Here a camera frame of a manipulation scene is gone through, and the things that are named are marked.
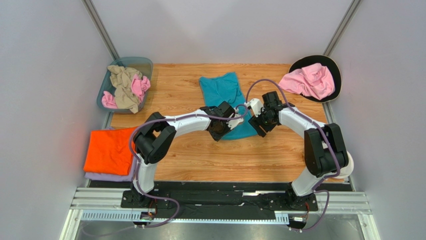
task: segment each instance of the white robotic arm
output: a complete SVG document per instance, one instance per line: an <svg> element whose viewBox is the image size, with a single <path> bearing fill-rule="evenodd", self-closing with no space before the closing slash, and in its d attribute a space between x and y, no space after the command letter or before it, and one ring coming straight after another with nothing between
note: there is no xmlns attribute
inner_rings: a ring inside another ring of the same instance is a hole
<svg viewBox="0 0 426 240"><path fill-rule="evenodd" d="M213 139L218 141L221 137L238 126L238 124L242 123L243 119L223 121L210 119L206 117L206 115L229 118L238 117L239 114L237 112L237 109L232 108L228 103L224 102L218 107L202 107L194 112L177 116L161 116L158 112L153 113L147 121L159 118L174 120L168 121L167 123L158 123L157 126L153 125L148 131L146 131L146 129L141 129L136 133L134 142L139 149L137 155L141 161L140 166L137 168L138 178L133 180L133 184L136 185L136 181L139 181L142 191L145 193L151 191L154 188L154 176L156 174L157 164L166 155L174 138L195 131L208 130ZM160 132L160 135L155 137L153 131Z"/></svg>
<svg viewBox="0 0 426 240"><path fill-rule="evenodd" d="M282 104L275 91L264 94L262 98L264 104L257 98L246 103L246 106L254 113L249 122L261 137L265 137L267 132L275 126L284 125L304 139L306 167L291 183L290 188L295 200L312 194L313 188L318 186L324 177L336 174L336 164L317 129L318 126L323 129L333 148L341 169L340 175L344 173L347 177L352 173L353 160L346 151L342 133L337 124L326 125L310 117L302 117L297 107L292 105L290 109Z"/></svg>
<svg viewBox="0 0 426 240"><path fill-rule="evenodd" d="M348 157L350 155L346 151L343 137L337 124L324 124L309 117L302 117L300 113L297 114L294 111L298 111L296 107L292 106L292 109L290 109L285 104L282 104L277 92L268 92L262 98L263 103L257 98L245 103L253 111L253 116L249 123L261 137L265 137L267 132L270 132L275 126L284 125L304 138L306 167L300 176L290 184L288 191L289 204L293 203L294 207L297 208L300 207L300 203L304 203L305 198L308 198L313 193L313 188L319 185L324 177L335 175L337 171L336 164L316 125L326 133L341 169L344 170L350 165L349 162L352 159ZM138 178L134 181L139 181L143 192L147 193L154 188L157 163L164 158L174 138L194 131L207 130L215 141L219 141L221 137L243 121L242 118L216 120L207 116L200 116L206 114L230 118L238 116L238 110L223 102L218 107L202 107L195 112L179 116L162 116L156 112L149 117L147 122L161 118L175 120L147 125L135 134L133 141L136 146L136 152L141 158L141 164L138 168ZM188 116L188 118L176 120L183 116ZM153 131L160 132L160 135L158 137L154 136Z"/></svg>

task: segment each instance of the lavender folded cloth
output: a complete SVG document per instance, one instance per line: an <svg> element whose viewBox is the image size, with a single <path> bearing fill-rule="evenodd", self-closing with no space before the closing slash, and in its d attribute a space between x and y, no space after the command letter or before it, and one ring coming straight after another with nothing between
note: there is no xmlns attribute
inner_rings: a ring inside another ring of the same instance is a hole
<svg viewBox="0 0 426 240"><path fill-rule="evenodd" d="M97 181L110 181L110 182L131 182L133 180L133 175L135 173L136 168L136 158L133 157L133 162L131 164L130 171L128 175L115 175L115 174L107 174L107 173L96 173L96 172L86 172L84 175L85 178Z"/></svg>

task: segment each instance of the wooden table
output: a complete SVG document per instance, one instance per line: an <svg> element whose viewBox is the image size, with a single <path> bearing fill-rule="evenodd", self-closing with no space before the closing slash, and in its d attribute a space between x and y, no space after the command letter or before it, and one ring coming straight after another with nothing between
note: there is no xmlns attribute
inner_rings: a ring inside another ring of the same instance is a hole
<svg viewBox="0 0 426 240"><path fill-rule="evenodd" d="M154 112L175 116L199 109L205 105L199 85L201 76L212 78L236 72L245 95L256 80L268 78L278 83L289 68L289 64L155 64L145 107L137 114L114 114L111 126L116 129L138 126ZM273 84L258 83L249 99L262 99L270 91L277 91ZM297 94L286 96L303 113L326 122L321 104ZM277 126L265 138L252 136L219 142L208 132L198 131L173 141L167 156L158 164L155 179L291 182L304 167L303 139L286 126Z"/></svg>

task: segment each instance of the translucent blue basket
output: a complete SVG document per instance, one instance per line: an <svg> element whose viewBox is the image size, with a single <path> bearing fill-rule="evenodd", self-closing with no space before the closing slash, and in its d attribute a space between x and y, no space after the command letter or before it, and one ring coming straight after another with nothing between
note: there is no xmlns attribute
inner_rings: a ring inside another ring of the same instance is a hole
<svg viewBox="0 0 426 240"><path fill-rule="evenodd" d="M149 81L151 81L151 76L153 75L153 62L145 57L136 57L136 56L129 56L129 57L122 57L120 59L117 59L113 62L111 62L110 65L118 65L125 68L134 68L141 72L144 76L146 76ZM104 96L104 91L107 91L114 95L116 88L113 86L110 80L111 72L109 70L106 71L105 77L103 78L102 85L100 86L99 94L97 95L96 103L97 105L109 112L113 113L120 113L120 114L131 114L132 112L129 109L112 109L107 108L102 105L102 97ZM150 90L148 89L145 92L145 96L143 97L142 102L138 106L138 111L140 111L144 105L145 101L147 100L148 92Z"/></svg>

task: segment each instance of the white wall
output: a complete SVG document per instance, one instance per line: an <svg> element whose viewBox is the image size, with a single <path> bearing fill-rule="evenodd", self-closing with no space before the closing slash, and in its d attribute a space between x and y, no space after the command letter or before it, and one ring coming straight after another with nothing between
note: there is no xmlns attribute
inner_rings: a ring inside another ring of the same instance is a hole
<svg viewBox="0 0 426 240"><path fill-rule="evenodd" d="M332 103L381 238L425 239L426 1L363 1L332 53Z"/></svg>
<svg viewBox="0 0 426 240"><path fill-rule="evenodd" d="M322 54L351 0L93 0L120 57L293 63Z"/></svg>
<svg viewBox="0 0 426 240"><path fill-rule="evenodd" d="M1 1L0 239L59 238L111 61L81 1Z"/></svg>

